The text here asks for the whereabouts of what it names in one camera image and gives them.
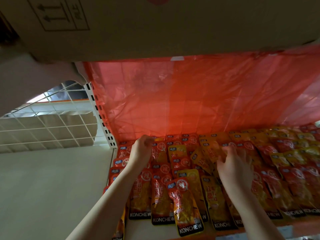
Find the printed arrow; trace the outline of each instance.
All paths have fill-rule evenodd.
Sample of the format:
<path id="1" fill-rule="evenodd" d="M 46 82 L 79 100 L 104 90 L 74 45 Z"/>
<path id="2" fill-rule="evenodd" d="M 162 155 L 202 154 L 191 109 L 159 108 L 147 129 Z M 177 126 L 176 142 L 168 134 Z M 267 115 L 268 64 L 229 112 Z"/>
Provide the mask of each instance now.
<path id="1" fill-rule="evenodd" d="M 39 6 L 37 6 L 37 8 L 41 11 L 45 11 L 45 9 L 60 9 L 61 6 L 44 6 L 42 4 L 39 4 Z"/>
<path id="2" fill-rule="evenodd" d="M 51 22 L 51 20 L 66 20 L 65 17 L 48 17 L 47 15 L 43 17 L 47 22 Z"/>

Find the translucent red plastic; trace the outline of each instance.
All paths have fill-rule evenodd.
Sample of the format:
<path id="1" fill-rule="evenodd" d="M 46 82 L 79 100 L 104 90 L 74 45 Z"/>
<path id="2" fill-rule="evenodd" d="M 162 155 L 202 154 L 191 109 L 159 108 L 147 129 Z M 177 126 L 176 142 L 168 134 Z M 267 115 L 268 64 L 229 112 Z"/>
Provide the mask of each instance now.
<path id="1" fill-rule="evenodd" d="M 85 62 L 97 109 L 119 141 L 320 120 L 320 46 Z"/>

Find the pink plastic sheet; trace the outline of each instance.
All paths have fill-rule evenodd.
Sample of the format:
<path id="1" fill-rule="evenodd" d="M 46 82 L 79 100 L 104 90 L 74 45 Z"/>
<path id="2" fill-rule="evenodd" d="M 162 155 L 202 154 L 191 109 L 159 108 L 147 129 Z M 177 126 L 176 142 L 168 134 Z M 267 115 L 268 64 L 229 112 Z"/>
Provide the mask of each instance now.
<path id="1" fill-rule="evenodd" d="M 320 120 L 320 46 L 85 66 L 105 125 L 120 141 Z"/>

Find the bare arm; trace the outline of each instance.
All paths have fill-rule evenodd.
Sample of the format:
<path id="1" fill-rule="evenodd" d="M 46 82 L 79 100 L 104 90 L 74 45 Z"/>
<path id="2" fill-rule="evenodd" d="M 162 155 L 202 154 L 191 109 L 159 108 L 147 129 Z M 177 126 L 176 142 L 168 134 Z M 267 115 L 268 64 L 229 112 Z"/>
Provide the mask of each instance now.
<path id="1" fill-rule="evenodd" d="M 228 196 L 238 210 L 249 240 L 284 240 L 251 192 L 252 159 L 243 149 L 227 147 L 226 162 L 217 162 L 220 179 Z"/>
<path id="2" fill-rule="evenodd" d="M 149 161 L 153 139 L 143 135 L 132 146 L 128 165 L 66 240 L 111 239 L 132 185 Z"/>

